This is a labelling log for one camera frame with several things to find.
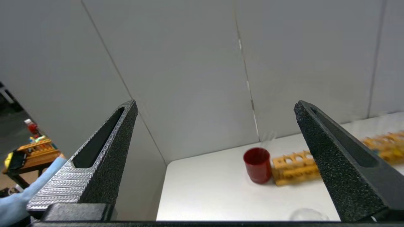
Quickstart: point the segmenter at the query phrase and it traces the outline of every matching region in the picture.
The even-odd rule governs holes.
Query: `red cup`
[[[263,184],[271,178],[269,158],[269,152],[261,147],[251,148],[244,154],[247,173],[254,183]]]

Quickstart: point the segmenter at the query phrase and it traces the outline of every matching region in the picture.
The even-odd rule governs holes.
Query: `light blue glove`
[[[58,157],[49,168],[21,193],[0,199],[0,227],[12,225],[29,216],[25,207],[29,200],[62,168],[66,159]]]

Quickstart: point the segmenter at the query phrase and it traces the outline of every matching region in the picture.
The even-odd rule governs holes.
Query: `floor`
[[[28,139],[31,133],[24,123],[27,118],[30,118],[30,116],[25,111],[0,116],[0,170],[4,168],[3,160],[8,153],[29,143]],[[28,183],[32,183],[37,179],[38,172],[28,172],[22,174],[21,177]],[[0,189],[5,187],[15,187],[15,182],[0,173]]]

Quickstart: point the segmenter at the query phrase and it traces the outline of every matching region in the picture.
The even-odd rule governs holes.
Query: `yellow object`
[[[272,175],[277,186],[318,179],[320,173],[310,152],[303,151],[272,159]]]
[[[36,143],[30,143],[28,145],[21,146],[17,149],[17,151],[26,153],[28,155],[28,158],[58,151],[57,149],[55,149],[55,147],[53,147],[52,143],[53,142],[50,139],[43,139]]]
[[[4,166],[8,169],[8,166],[10,165],[11,157],[13,156],[13,153],[9,153],[4,160]]]
[[[364,145],[389,164],[404,163],[404,131],[365,138]],[[296,184],[321,178],[309,151],[272,159],[272,175],[277,186]]]

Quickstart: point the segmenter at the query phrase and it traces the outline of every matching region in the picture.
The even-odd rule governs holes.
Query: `white table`
[[[343,127],[362,139],[404,129],[404,113],[371,118]],[[158,221],[275,221],[289,220],[293,211],[311,208],[339,221],[321,179],[298,185],[258,185],[249,179],[243,162],[246,150],[260,143],[173,161],[167,167]],[[301,134],[274,140],[271,158],[308,150]],[[404,174],[404,166],[395,166]]]

